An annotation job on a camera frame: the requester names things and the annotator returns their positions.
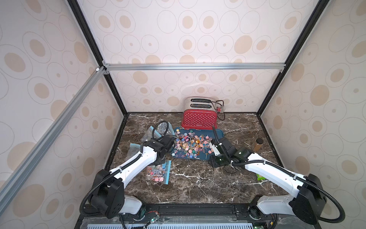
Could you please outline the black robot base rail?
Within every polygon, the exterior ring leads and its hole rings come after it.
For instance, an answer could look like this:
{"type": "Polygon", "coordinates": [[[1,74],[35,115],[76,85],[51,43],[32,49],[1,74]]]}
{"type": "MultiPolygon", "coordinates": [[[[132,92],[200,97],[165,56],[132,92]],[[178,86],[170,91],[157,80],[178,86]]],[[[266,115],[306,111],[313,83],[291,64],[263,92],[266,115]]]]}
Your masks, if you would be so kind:
{"type": "Polygon", "coordinates": [[[124,213],[108,219],[80,216],[77,229],[319,229],[295,216],[253,219],[248,204],[148,204],[141,218],[124,213]]]}

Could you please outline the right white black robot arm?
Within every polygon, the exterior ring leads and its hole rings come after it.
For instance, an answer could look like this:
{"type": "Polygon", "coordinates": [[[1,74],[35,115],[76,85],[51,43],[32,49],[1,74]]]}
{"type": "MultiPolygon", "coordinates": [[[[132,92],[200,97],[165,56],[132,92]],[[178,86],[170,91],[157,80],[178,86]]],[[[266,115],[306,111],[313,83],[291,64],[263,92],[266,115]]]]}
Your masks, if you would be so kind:
{"type": "Polygon", "coordinates": [[[282,196],[257,195],[248,206],[253,219],[264,215],[293,215],[303,222],[316,225],[319,221],[340,223],[345,217],[342,205],[323,190],[320,179],[294,173],[272,163],[253,150],[242,147],[236,149],[225,137],[210,144],[214,155],[209,164],[214,167],[232,166],[256,173],[281,187],[288,194],[282,196]]]}

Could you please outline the candy ziploc bag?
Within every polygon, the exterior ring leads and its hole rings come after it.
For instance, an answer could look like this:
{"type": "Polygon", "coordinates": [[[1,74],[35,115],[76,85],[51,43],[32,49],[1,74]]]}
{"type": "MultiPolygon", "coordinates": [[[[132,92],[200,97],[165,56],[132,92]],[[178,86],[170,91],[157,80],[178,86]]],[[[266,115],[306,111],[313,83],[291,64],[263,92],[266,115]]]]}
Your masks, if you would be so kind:
{"type": "Polygon", "coordinates": [[[156,128],[156,131],[160,135],[174,135],[174,129],[170,122],[165,120],[159,120],[158,126],[156,128]]]}
{"type": "Polygon", "coordinates": [[[169,184],[171,161],[168,160],[161,165],[152,165],[146,168],[146,178],[155,183],[169,184]]]}
{"type": "Polygon", "coordinates": [[[141,148],[141,145],[131,143],[125,159],[129,160],[130,158],[132,158],[135,154],[140,152],[140,148],[141,148]]]}
{"type": "Polygon", "coordinates": [[[152,136],[154,136],[156,139],[158,139],[159,137],[161,137],[162,135],[157,131],[155,130],[154,133],[153,133],[153,127],[150,126],[147,131],[145,132],[145,134],[143,135],[143,137],[141,138],[141,142],[145,142],[145,141],[148,141],[152,138],[152,136]]]}

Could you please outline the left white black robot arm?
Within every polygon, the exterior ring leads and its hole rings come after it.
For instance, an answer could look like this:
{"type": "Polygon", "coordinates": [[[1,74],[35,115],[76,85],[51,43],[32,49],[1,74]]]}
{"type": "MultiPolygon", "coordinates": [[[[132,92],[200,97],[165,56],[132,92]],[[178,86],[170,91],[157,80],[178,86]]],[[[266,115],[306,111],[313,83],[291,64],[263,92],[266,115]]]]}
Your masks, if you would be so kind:
{"type": "Polygon", "coordinates": [[[143,204],[138,198],[125,195],[125,188],[149,165],[163,164],[165,155],[171,152],[173,145],[174,138],[171,135],[151,138],[143,142],[139,151],[122,165],[110,171],[100,170],[95,176],[91,190],[80,204],[80,214],[101,214],[109,219],[123,213],[137,214],[143,204]]]}

